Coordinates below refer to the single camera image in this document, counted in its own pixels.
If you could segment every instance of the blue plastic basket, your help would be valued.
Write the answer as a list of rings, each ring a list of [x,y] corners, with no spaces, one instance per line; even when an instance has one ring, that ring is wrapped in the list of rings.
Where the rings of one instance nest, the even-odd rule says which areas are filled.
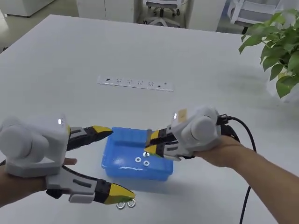
[[[173,173],[173,161],[154,155],[144,157],[146,130],[112,128],[103,153],[102,168],[110,177],[166,181]]]

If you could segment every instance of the electrical outlet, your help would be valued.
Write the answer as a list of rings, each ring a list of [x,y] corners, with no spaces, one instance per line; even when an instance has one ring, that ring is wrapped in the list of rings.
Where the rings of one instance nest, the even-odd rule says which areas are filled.
[[[114,78],[99,76],[98,84],[102,85],[116,85],[149,90],[173,91],[171,83],[153,82],[148,80],[130,79],[130,78]]]

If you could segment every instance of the hand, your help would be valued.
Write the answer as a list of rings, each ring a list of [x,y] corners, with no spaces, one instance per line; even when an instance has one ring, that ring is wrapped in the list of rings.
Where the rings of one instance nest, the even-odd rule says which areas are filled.
[[[233,168],[244,153],[252,150],[244,147],[240,142],[228,136],[221,136],[221,144],[205,152],[195,152],[194,156],[201,157],[218,167]]]
[[[75,165],[77,159],[65,158],[64,165]],[[45,177],[22,178],[7,174],[0,166],[0,207],[46,190]]]

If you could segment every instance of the black cable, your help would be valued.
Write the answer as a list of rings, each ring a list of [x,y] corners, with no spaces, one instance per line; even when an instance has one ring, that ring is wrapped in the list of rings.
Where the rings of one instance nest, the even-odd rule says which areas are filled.
[[[248,133],[248,135],[250,137],[250,141],[251,141],[251,144],[252,144],[252,149],[253,149],[253,151],[256,152],[256,144],[254,142],[252,133],[249,130],[249,128],[247,127],[247,125],[243,121],[241,121],[240,119],[235,118],[235,117],[227,116],[226,119],[227,119],[227,121],[229,121],[229,120],[235,120],[235,121],[239,122],[246,129],[246,131],[247,131],[247,133]],[[251,187],[248,186],[248,189],[247,189],[247,192],[246,192],[246,195],[245,195],[245,198],[244,198],[244,203],[243,203],[243,207],[242,207],[242,212],[241,212],[239,224],[243,223],[245,209],[246,209],[246,205],[247,205],[247,201],[248,201],[250,190],[251,190]]]

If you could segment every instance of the wrist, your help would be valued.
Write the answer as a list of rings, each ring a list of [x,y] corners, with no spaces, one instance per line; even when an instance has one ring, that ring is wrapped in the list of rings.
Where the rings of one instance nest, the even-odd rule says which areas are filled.
[[[248,166],[248,163],[256,159],[256,152],[253,150],[246,148],[246,147],[240,147],[236,153],[234,159],[230,162],[229,168],[235,170],[236,172],[239,172],[242,167]]]

